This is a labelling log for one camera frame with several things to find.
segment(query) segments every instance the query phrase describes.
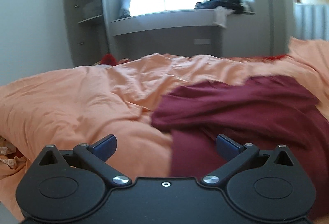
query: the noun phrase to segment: floor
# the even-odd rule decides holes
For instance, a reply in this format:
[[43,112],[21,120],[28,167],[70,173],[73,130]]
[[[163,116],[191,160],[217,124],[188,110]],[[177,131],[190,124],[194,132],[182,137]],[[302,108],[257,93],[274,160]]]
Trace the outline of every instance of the floor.
[[17,219],[13,217],[3,204],[0,204],[0,224],[18,224]]

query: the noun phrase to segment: triangular cutout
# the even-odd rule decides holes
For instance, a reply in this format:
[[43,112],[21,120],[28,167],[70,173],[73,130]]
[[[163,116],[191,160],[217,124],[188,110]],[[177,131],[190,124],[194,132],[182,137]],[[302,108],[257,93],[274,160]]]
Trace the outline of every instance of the triangular cutout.
[[57,159],[52,151],[46,152],[42,160],[40,161],[39,165],[50,165],[50,164],[56,164]]
[[288,166],[293,166],[293,163],[289,157],[289,155],[282,151],[279,153],[278,157],[276,158],[275,162],[278,165],[288,165]]

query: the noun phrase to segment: cabinet shelf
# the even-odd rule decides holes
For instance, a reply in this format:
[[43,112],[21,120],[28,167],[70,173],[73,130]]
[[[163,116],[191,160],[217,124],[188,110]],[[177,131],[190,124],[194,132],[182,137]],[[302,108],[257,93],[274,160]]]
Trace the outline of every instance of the cabinet shelf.
[[78,24],[84,24],[84,25],[99,25],[103,22],[103,15],[100,14],[100,15],[96,15],[94,17],[90,17],[90,18],[87,18],[85,20],[82,20],[80,22],[78,22]]

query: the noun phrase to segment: bed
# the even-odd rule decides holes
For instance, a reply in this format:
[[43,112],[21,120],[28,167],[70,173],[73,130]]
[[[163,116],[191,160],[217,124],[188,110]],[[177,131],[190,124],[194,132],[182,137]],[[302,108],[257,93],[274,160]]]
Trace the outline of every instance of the bed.
[[[12,168],[0,163],[0,201],[23,220],[15,190],[41,149],[46,144],[72,149],[108,134],[118,140],[109,165],[132,179],[169,176],[172,137],[150,125],[151,114],[162,95],[182,85],[205,80],[243,85],[252,76],[290,76],[319,99],[317,109],[329,119],[328,62],[329,42],[291,38],[289,54],[279,58],[153,54],[114,67],[51,71],[2,86],[0,135],[22,156],[15,157]],[[314,216],[327,213],[319,207]]]

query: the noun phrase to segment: red cloth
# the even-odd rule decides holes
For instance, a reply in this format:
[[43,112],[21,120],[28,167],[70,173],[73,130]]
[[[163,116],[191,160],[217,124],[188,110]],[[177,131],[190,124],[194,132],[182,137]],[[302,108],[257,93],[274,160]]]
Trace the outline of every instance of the red cloth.
[[173,177],[201,178],[223,165],[218,134],[262,150],[288,145],[316,187],[310,217],[317,218],[329,212],[329,123],[317,103],[291,77],[253,77],[243,86],[207,81],[164,95],[152,125],[173,136]]

